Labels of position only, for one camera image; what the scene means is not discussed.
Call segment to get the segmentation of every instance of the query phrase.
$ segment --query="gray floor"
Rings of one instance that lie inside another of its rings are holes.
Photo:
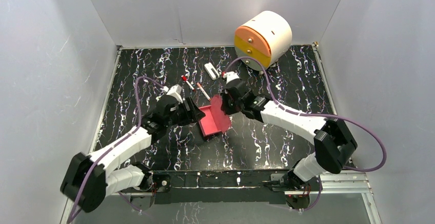
[[[134,201],[147,206],[149,198]],[[361,194],[323,194],[315,208],[304,213],[289,211],[284,205],[265,202],[172,203],[152,205],[139,215],[118,196],[107,197],[91,213],[81,213],[75,224],[147,223],[370,223]]]

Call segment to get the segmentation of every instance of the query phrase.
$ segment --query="marble tabletop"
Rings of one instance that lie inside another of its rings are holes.
[[[212,80],[204,69],[210,62],[217,69],[237,57],[234,47],[123,49],[121,51],[98,134],[95,150],[115,141],[136,124],[134,80],[141,75],[171,87],[180,84],[182,96],[192,96],[198,107],[209,105],[201,92],[191,92],[181,80],[199,82],[208,95],[222,91],[224,82]],[[243,63],[232,67],[254,92],[267,92],[264,77]],[[311,45],[292,46],[267,73],[279,101],[304,112],[332,113]],[[158,88],[140,85],[143,113],[155,106]],[[136,153],[121,167],[142,161],[153,170],[262,170],[290,169],[314,151],[305,139],[274,125],[231,116],[232,127],[224,134],[203,138],[198,124],[169,129],[166,136]]]

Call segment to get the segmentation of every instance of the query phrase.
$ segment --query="marker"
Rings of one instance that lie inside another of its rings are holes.
[[[187,85],[190,87],[190,89],[191,89],[192,91],[195,91],[195,88],[193,88],[193,86],[192,86],[192,85],[187,81],[187,78],[186,78],[184,75],[181,76],[181,79],[183,79],[184,82],[187,83]]]
[[[203,92],[204,96],[207,98],[207,100],[210,101],[210,96],[207,95],[207,93],[204,91],[204,88],[201,86],[201,84],[199,82],[196,83],[196,85],[200,88],[200,90]]]

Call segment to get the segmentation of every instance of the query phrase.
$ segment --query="red marker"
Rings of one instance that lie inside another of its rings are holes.
[[[193,86],[192,86],[192,85],[187,81],[187,78],[186,78],[184,75],[181,76],[181,79],[183,79],[184,82],[187,83],[187,85],[190,87],[190,89],[191,89],[192,91],[195,91],[195,88],[193,88]]]

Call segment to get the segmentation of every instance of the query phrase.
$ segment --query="metal frame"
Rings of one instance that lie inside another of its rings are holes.
[[[313,43],[311,45],[312,45],[313,50],[314,50],[315,60],[318,64],[319,71],[321,73],[322,80],[323,80],[323,83],[325,85],[325,89],[326,89],[327,95],[329,97],[329,101],[331,103],[332,110],[333,110],[334,114],[336,114],[337,111],[335,109],[335,105],[334,105],[334,102],[332,100],[332,95],[331,95],[331,92],[330,92],[330,89],[328,86],[328,82],[327,82],[327,79],[325,76],[325,71],[323,68],[322,60],[320,58],[319,51],[318,51],[318,45],[317,45],[317,43]],[[186,48],[186,47],[194,47],[194,46],[179,46],[179,47],[171,47],[171,48]],[[113,69],[110,86],[112,85],[113,80],[114,80],[114,76],[115,76],[115,73],[117,70],[117,65],[118,65],[121,51],[124,49],[138,49],[138,48],[136,48],[136,47],[135,48],[120,47],[118,49],[118,53],[117,53],[116,61],[115,61],[115,68]],[[104,100],[104,105],[102,107],[100,119],[98,121],[98,126],[97,126],[97,129],[95,132],[94,140],[93,140],[91,148],[90,148],[90,152],[92,152],[95,149],[96,138],[98,136],[98,132],[100,130],[101,123],[103,122],[102,118],[104,116],[105,107],[106,107],[109,95],[110,95],[110,91],[108,92],[108,94]],[[322,181],[322,186],[323,186],[322,194],[360,193],[362,195],[370,223],[371,224],[381,224],[382,223],[381,218],[380,218],[379,213],[378,213],[378,210],[376,208],[376,204],[374,202],[373,192],[372,192],[370,183],[369,183],[367,175],[365,173],[346,170],[346,171],[342,171],[340,174],[330,174],[330,173],[323,174],[320,176],[320,179]],[[285,194],[287,194],[287,195],[300,195],[301,192],[300,191],[286,191]],[[151,193],[139,193],[139,192],[138,193],[126,193],[124,195],[127,197],[132,197],[132,196],[152,197]],[[72,205],[73,205],[73,202],[70,200],[67,200],[60,224],[66,224],[67,219],[68,219],[68,215],[72,209]]]

